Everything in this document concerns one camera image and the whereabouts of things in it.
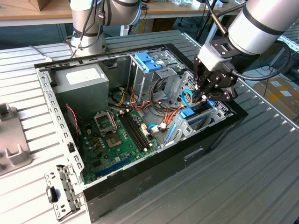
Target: blue pcie slot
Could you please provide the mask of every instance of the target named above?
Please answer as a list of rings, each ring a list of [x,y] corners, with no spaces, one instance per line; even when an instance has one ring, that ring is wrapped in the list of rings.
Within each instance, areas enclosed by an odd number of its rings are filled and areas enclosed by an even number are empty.
[[[132,156],[133,155],[129,156],[128,158],[126,158],[126,159],[124,159],[124,160],[122,160],[122,161],[120,161],[120,162],[118,162],[118,163],[116,163],[116,164],[114,164],[110,167],[107,167],[104,170],[101,170],[101,171],[97,172],[96,176],[104,176],[104,175],[106,175],[106,174],[108,174],[108,173],[110,173],[114,170],[117,170],[118,168],[126,165],[129,162],[129,160],[132,158]]]
[[[169,133],[169,135],[168,135],[168,137],[167,137],[167,139],[166,139],[167,142],[168,142],[169,139],[171,138],[171,136],[172,136],[172,134],[173,134],[173,132],[174,132],[174,129],[176,129],[176,126],[177,126],[177,124],[174,124],[174,125],[172,126],[172,129],[171,129],[171,131],[170,131],[170,133]]]

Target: slotted metal surface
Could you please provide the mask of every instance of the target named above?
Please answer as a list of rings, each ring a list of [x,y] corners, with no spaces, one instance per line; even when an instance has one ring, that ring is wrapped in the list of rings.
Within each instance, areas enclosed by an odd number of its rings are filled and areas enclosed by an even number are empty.
[[[199,46],[179,31],[107,38],[112,51],[173,43],[190,60]],[[38,47],[55,60],[68,46]],[[56,223],[43,174],[64,162],[30,48],[0,51],[0,103],[18,109],[33,157],[30,165],[0,177],[3,223]],[[299,133],[246,84],[236,101],[249,113],[208,156],[112,211],[101,224],[293,223],[299,216]],[[63,223],[89,223],[81,210]]]
[[[299,20],[297,20],[287,31],[284,36],[294,43],[299,43]]]

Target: open computer tower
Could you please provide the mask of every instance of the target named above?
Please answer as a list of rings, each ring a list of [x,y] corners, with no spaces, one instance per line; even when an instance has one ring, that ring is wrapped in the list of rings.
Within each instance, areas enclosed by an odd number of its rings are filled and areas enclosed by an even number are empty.
[[[213,150],[247,116],[192,102],[193,63],[173,45],[35,65],[66,164],[45,174],[58,221],[94,222]]]

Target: ram slot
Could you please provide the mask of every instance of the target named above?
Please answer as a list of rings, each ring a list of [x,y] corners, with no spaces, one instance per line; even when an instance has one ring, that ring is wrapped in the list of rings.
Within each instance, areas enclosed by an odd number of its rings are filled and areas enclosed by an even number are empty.
[[[131,139],[136,144],[139,151],[144,151],[145,148],[149,148],[150,145],[148,141],[145,139],[139,128],[134,123],[132,117],[128,114],[119,116],[122,124],[124,125],[125,129],[129,133]]]

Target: expansion slot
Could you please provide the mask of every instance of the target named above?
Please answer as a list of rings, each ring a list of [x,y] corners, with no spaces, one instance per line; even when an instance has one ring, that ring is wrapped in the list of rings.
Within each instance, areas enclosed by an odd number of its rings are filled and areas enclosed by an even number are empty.
[[[140,152],[150,148],[148,141],[145,139],[129,114],[119,115],[119,119]]]
[[[132,157],[133,156],[130,156],[130,157],[124,159],[123,161],[120,161],[120,162],[118,162],[118,163],[116,163],[116,164],[114,164],[114,165],[112,165],[112,166],[110,166],[110,167],[108,167],[104,170],[101,170],[100,172],[97,172],[96,176],[104,176],[108,173],[111,173],[114,170],[119,169],[120,167],[126,165]]]

